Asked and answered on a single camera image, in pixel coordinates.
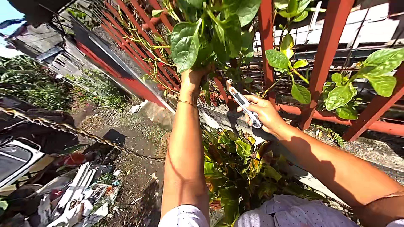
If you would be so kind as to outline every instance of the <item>weeds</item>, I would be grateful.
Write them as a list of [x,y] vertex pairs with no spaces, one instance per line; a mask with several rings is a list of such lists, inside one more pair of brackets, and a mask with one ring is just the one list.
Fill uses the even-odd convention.
[[27,56],[0,57],[0,97],[14,96],[37,107],[67,110],[70,84],[58,80],[51,70]]
[[336,133],[334,130],[332,130],[331,128],[325,128],[321,125],[316,125],[316,124],[311,124],[314,127],[320,129],[321,131],[326,131],[329,133],[329,135],[331,136],[330,138],[336,143],[338,144],[338,146],[340,147],[344,147],[344,142],[345,140],[341,137],[340,134]]
[[93,102],[98,106],[108,106],[122,111],[127,106],[125,96],[112,81],[98,70],[84,69],[86,77],[68,75],[75,84],[74,95],[79,102]]

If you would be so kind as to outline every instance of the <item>sky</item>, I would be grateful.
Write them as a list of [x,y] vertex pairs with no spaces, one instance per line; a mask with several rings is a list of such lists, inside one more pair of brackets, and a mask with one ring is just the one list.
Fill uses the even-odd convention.
[[[10,19],[21,19],[23,16],[24,14],[18,12],[7,0],[0,0],[0,23]],[[11,35],[21,24],[14,24],[4,29],[0,29],[0,32],[4,35]],[[18,50],[6,48],[6,45],[7,42],[0,37],[0,56],[14,57],[22,54]]]

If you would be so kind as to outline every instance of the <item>forearm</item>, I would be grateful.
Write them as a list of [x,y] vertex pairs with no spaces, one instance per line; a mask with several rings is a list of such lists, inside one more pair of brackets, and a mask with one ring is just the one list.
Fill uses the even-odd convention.
[[285,124],[275,136],[307,171],[352,207],[403,190],[400,184],[368,162],[295,127]]
[[[179,100],[196,106],[196,97],[181,91]],[[198,110],[191,104],[178,102],[164,167],[162,216],[176,206],[191,204],[198,207],[208,219],[208,194],[203,168],[204,152]]]

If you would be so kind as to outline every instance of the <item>red fence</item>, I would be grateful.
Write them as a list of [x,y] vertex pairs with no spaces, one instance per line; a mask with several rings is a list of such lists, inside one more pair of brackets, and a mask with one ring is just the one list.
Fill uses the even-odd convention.
[[[108,32],[116,43],[125,50],[133,60],[145,71],[148,72],[153,69],[152,63],[144,61],[146,58],[156,60],[158,58],[164,58],[162,53],[157,50],[153,50],[153,54],[145,50],[139,43],[135,43],[127,38],[127,31],[120,23],[128,27],[128,23],[132,23],[139,35],[143,37],[150,45],[155,45],[151,37],[161,37],[164,26],[168,30],[173,29],[172,23],[169,21],[167,15],[162,13],[159,18],[150,18],[150,12],[152,9],[161,9],[156,0],[148,0],[147,2],[138,2],[137,0],[130,0],[131,5],[125,5],[122,0],[116,0],[119,8],[124,12],[122,16],[117,9],[115,9],[108,2],[104,2],[102,6],[99,6],[100,11],[105,16],[102,19],[102,27]],[[398,71],[394,74],[397,78],[397,86],[391,97],[376,96],[373,98],[367,108],[360,114],[357,120],[345,120],[340,119],[329,112],[320,112],[316,110],[319,97],[322,92],[323,85],[327,79],[330,66],[335,56],[339,39],[344,29],[347,17],[350,13],[354,0],[330,0],[328,3],[324,27],[321,34],[320,43],[318,45],[317,53],[314,60],[314,67],[310,78],[311,102],[301,108],[277,105],[277,109],[285,111],[291,114],[297,114],[301,116],[300,127],[307,129],[310,126],[312,118],[335,122],[350,126],[349,129],[343,135],[343,138],[347,141],[353,141],[357,139],[360,134],[365,130],[375,130],[379,132],[385,132],[392,135],[404,136],[404,125],[393,124],[388,122],[381,122],[378,119],[389,108],[399,100],[404,94],[404,64],[402,64]],[[259,29],[261,37],[261,49],[262,53],[265,50],[272,49],[274,43],[273,37],[273,18],[272,18],[272,2],[262,1],[260,10],[258,12],[259,17]],[[168,48],[165,49],[166,53],[170,53]],[[262,67],[264,71],[264,87],[270,87],[274,83],[273,69],[267,63],[266,58],[263,56]],[[157,64],[157,80],[167,86],[169,90],[177,92],[180,87],[180,79],[176,74],[175,68],[165,65]],[[232,104],[231,98],[227,95],[223,88],[223,81],[220,77],[214,78],[215,84],[218,86],[220,97],[226,104]],[[271,92],[267,96],[269,100],[275,105],[275,92]]]

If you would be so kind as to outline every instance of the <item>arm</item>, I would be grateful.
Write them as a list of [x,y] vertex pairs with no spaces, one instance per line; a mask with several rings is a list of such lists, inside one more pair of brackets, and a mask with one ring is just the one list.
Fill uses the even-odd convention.
[[[190,70],[182,73],[180,101],[196,106],[199,84],[204,74],[204,71]],[[183,204],[198,207],[209,221],[199,113],[191,104],[178,102],[164,167],[161,218]]]
[[[403,186],[368,162],[327,145],[288,125],[269,101],[252,95],[246,95],[246,97],[256,104],[250,105],[248,109],[258,114],[264,125],[263,130],[278,138],[307,171],[354,210],[356,209],[358,214],[363,214],[361,218],[367,219],[368,223],[374,224],[373,221],[370,221],[375,217],[375,214],[370,212],[370,204],[373,201],[404,190]],[[251,125],[248,115],[246,122]],[[402,200],[403,197],[395,197],[395,199],[396,201]],[[394,218],[404,217],[403,201],[401,204],[400,207],[395,207],[396,210],[401,210],[401,214],[390,213],[391,217],[383,214],[384,225]],[[389,206],[392,206],[392,203],[381,209],[386,210]]]

